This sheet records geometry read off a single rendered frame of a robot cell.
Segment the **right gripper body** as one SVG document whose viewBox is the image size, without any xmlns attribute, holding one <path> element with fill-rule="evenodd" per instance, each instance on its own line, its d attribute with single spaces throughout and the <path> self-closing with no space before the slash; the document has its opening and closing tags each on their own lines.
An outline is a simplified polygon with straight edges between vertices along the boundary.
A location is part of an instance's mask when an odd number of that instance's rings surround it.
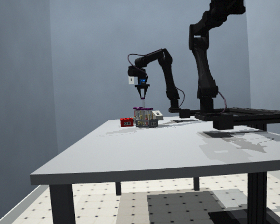
<svg viewBox="0 0 280 224">
<path fill-rule="evenodd" d="M 148 86 L 150 86 L 150 84 L 147 84 L 145 86 L 141 85 L 141 82 L 145 82 L 146 77 L 137 77 L 138 78 L 138 85 L 135 85 L 135 87 L 137 87 L 137 89 L 144 89 L 144 88 L 148 88 Z"/>
</svg>

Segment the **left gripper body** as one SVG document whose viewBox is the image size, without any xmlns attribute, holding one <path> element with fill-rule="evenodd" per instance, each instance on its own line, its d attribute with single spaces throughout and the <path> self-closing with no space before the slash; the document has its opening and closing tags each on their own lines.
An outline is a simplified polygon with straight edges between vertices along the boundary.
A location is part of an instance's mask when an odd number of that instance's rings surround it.
<svg viewBox="0 0 280 224">
<path fill-rule="evenodd" d="M 225 0 L 214 0 L 214 14 L 224 14 L 224 15 L 218 15 L 219 17 L 227 17 L 228 15 L 242 15 L 246 12 L 246 7 L 244 7 L 244 0 L 240 1 L 240 7 L 239 12 L 234 13 L 233 11 L 231 13 L 225 12 Z"/>
</svg>

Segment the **red rack with round wells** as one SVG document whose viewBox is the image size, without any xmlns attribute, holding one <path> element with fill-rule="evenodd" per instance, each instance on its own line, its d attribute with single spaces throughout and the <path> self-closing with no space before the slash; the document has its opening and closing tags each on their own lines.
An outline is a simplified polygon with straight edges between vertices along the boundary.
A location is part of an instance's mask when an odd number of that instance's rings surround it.
<svg viewBox="0 0 280 224">
<path fill-rule="evenodd" d="M 131 127 L 133 126 L 133 119 L 132 118 L 121 118 L 121 127 Z"/>
</svg>

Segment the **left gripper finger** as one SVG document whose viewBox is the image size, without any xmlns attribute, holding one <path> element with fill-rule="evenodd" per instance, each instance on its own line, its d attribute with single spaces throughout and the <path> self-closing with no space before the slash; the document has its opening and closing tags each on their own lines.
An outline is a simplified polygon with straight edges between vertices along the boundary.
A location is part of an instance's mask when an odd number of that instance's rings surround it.
<svg viewBox="0 0 280 224">
<path fill-rule="evenodd" d="M 231 13 L 239 0 L 225 0 L 225 12 Z"/>
<path fill-rule="evenodd" d="M 233 12 L 234 12 L 234 13 L 239 12 L 240 1 L 241 1 L 241 0 L 238 1 L 238 3 L 236 4 L 236 6 L 235 6 L 234 9 L 233 9 Z"/>
</svg>

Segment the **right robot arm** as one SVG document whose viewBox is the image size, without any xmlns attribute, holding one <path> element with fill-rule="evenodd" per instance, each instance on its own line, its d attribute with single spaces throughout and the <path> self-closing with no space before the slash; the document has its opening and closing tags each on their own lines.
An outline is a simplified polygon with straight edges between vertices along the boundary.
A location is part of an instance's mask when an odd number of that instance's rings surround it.
<svg viewBox="0 0 280 224">
<path fill-rule="evenodd" d="M 165 57 L 164 57 L 165 55 Z M 174 81 L 173 81 L 173 75 L 172 75 L 172 69 L 171 64 L 173 62 L 173 59 L 166 48 L 161 49 L 160 51 L 151 53 L 149 55 L 140 57 L 135 59 L 135 67 L 137 68 L 144 68 L 147 67 L 147 64 L 158 59 L 159 65 L 162 67 L 165 81 L 166 81 L 166 94 L 167 98 L 170 99 L 171 107 L 170 110 L 181 110 L 179 108 L 179 94 L 175 87 Z M 139 65 L 139 66 L 138 66 Z M 138 69 L 136 69 L 134 66 L 129 66 L 128 69 L 128 75 L 130 77 L 145 77 L 146 74 Z"/>
</svg>

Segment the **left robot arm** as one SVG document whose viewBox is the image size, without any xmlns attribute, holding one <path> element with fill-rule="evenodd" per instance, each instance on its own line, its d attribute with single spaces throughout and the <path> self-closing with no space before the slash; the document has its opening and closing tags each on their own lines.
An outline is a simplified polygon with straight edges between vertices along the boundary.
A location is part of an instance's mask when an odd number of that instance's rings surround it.
<svg viewBox="0 0 280 224">
<path fill-rule="evenodd" d="M 213 99 L 211 99 L 216 98 L 219 89 L 210 73 L 207 60 L 207 49 L 209 48 L 209 30 L 221 26 L 223 22 L 227 20 L 227 17 L 219 17 L 218 15 L 214 14 L 213 0 L 211 0 L 209 5 L 210 10 L 203 13 L 202 19 L 198 23 L 190 24 L 189 26 L 189 50 L 192 50 L 197 64 L 197 98 L 200 99 L 200 111 L 195 112 L 195 114 L 205 117 L 221 115 L 220 113 L 214 112 Z M 201 35 L 201 37 L 195 38 L 194 35 Z"/>
</svg>

